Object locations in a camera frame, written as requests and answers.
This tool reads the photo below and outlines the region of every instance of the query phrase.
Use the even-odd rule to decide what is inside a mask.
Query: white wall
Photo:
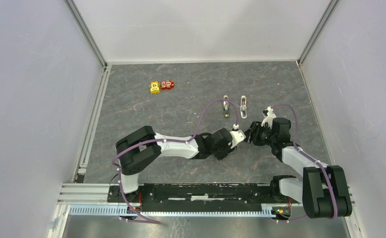
[[[0,238],[47,234],[101,67],[62,0],[0,0]]]
[[[340,1],[303,67],[364,231],[386,238],[386,1]]]
[[[329,0],[75,0],[107,61],[296,60]]]

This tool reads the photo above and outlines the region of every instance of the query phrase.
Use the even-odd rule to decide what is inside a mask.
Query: enclosure
[[[151,94],[166,80],[174,87]],[[204,113],[225,95],[229,118],[221,101]],[[189,136],[199,119],[200,133],[230,129],[243,95],[243,131],[268,106],[295,109],[297,131],[288,107],[274,112],[308,154],[344,169],[351,216],[150,215],[157,225],[78,210],[106,204],[121,180],[117,141],[145,125]],[[158,158],[138,181],[265,186],[278,175],[301,178],[270,147],[241,143],[223,160]],[[0,1],[0,237],[9,236],[386,237],[386,1]]]

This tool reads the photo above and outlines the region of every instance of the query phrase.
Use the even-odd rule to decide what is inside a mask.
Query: metal clamp
[[[242,119],[246,119],[247,118],[246,102],[247,102],[247,98],[244,95],[241,96],[240,113],[241,113],[241,118]]]
[[[224,101],[222,110],[224,111],[224,117],[229,118],[230,117],[230,104],[228,103],[228,101]]]

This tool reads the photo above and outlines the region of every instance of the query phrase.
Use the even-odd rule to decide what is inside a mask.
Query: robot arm
[[[159,140],[130,150],[119,157],[124,193],[138,189],[139,173],[156,158],[177,156],[186,159],[206,159],[214,155],[218,160],[222,160],[234,151],[238,143],[245,138],[241,130],[228,131],[223,128],[213,134],[198,134],[193,140],[187,142],[191,136],[166,136],[154,132],[151,126],[144,126],[116,143],[117,153],[120,153],[140,142],[151,139]],[[186,143],[167,141],[171,139],[186,141]]]
[[[275,176],[270,183],[273,194],[289,196],[302,203],[310,218],[332,217],[332,199],[321,168],[301,153],[303,149],[299,145],[293,146],[289,133],[291,121],[277,118],[271,107],[263,111],[263,115],[262,122],[254,121],[245,132],[247,143],[269,145],[279,161],[291,166],[303,178],[300,181],[294,176]],[[332,185],[338,216],[351,215],[352,204],[343,169],[319,163],[325,168]]]

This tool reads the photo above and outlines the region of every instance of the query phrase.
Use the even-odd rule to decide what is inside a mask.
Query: gray floor
[[[151,81],[171,79],[175,88],[149,93]],[[305,151],[328,162],[326,147],[295,62],[227,62],[114,65],[101,109],[85,183],[108,183],[116,173],[111,159],[115,143],[144,125],[170,136],[192,135],[200,113],[213,99],[228,95],[237,104],[247,96],[248,118],[240,120],[246,130],[262,120],[267,106],[289,103],[300,124],[298,143]],[[288,108],[278,108],[278,117],[293,121]],[[225,119],[221,103],[203,117],[200,132],[230,129],[235,121]],[[222,161],[160,158],[139,176],[139,182],[269,182],[274,175],[297,175],[272,156],[269,147],[246,143]]]

